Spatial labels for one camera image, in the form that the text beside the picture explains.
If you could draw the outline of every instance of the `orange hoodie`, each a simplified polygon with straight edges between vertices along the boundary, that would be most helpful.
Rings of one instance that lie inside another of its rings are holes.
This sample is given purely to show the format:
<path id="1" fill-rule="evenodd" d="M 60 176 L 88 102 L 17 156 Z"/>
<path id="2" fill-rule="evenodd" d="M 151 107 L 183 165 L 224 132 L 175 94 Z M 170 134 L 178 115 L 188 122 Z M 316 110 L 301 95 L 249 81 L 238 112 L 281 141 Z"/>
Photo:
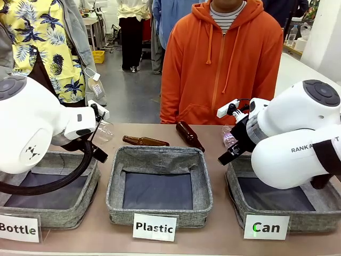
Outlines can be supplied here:
<path id="1" fill-rule="evenodd" d="M 169 37 L 161 86 L 164 124 L 233 125 L 234 117 L 216 117 L 223 105 L 273 98 L 283 47 L 279 24 L 261 0 L 248 0 L 223 33 L 209 14 L 211 1 L 193 5 Z"/>

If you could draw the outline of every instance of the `hoodie pocket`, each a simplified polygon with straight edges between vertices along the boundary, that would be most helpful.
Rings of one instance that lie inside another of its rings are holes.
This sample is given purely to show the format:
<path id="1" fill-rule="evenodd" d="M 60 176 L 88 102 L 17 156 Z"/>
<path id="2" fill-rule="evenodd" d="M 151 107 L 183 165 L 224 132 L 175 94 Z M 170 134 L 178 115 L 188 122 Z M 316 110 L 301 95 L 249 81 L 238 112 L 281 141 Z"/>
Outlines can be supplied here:
<path id="1" fill-rule="evenodd" d="M 210 108 L 193 104 L 189 104 L 182 112 L 180 112 L 176 121 L 185 121 L 188 124 L 214 123 Z"/>

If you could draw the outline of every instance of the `concrete floor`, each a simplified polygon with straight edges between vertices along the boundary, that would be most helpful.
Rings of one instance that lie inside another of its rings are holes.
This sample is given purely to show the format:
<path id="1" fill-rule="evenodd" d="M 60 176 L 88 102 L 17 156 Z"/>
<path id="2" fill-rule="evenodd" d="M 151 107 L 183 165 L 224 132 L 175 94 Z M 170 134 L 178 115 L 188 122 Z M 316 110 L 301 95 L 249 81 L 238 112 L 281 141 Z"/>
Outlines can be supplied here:
<path id="1" fill-rule="evenodd" d="M 124 72 L 122 51 L 105 52 L 105 62 L 96 64 L 107 94 L 112 123 L 160 123 L 161 76 L 154 75 L 151 60 L 143 60 L 137 73 Z"/>

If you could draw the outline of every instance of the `denim jacket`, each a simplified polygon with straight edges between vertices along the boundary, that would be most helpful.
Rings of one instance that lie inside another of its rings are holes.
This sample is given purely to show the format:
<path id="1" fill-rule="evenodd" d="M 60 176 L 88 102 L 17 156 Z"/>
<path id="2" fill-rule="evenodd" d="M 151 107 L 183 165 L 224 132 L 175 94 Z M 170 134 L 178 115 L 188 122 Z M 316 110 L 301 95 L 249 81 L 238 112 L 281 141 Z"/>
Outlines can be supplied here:
<path id="1" fill-rule="evenodd" d="M 92 56 L 90 46 L 88 44 L 88 37 L 82 16 L 79 13 L 78 7 L 74 1 L 59 0 L 64 10 L 64 24 L 65 30 L 70 40 L 76 47 L 77 53 L 82 61 L 82 68 L 91 68 L 96 71 L 95 62 Z M 12 42 L 9 35 L 0 23 L 0 79 L 8 76 L 14 67 Z M 85 102 L 94 99 L 101 105 L 107 104 L 107 98 L 104 96 L 100 100 L 95 98 L 94 92 L 88 85 L 89 76 L 85 74 Z"/>

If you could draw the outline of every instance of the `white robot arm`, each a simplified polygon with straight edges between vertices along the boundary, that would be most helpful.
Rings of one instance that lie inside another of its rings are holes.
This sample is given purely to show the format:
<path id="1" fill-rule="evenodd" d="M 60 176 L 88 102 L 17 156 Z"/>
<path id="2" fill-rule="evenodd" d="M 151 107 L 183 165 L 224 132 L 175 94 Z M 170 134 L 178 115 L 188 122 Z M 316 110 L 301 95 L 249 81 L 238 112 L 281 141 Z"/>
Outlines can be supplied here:
<path id="1" fill-rule="evenodd" d="M 0 108 L 0 171 L 11 174 L 30 170 L 44 157 L 50 144 L 74 145 L 79 137 L 93 133 L 99 109 L 103 109 L 96 104 L 64 107 L 45 87 L 20 76 L 0 81 Z M 91 147 L 92 154 L 100 152 L 96 146 Z"/>
<path id="2" fill-rule="evenodd" d="M 268 104 L 252 99 L 250 114 L 231 131 L 238 142 L 219 160 L 225 165 L 249 151 L 267 185 L 286 189 L 312 181 L 322 188 L 341 174 L 340 109 L 337 92 L 316 80 L 297 83 Z"/>

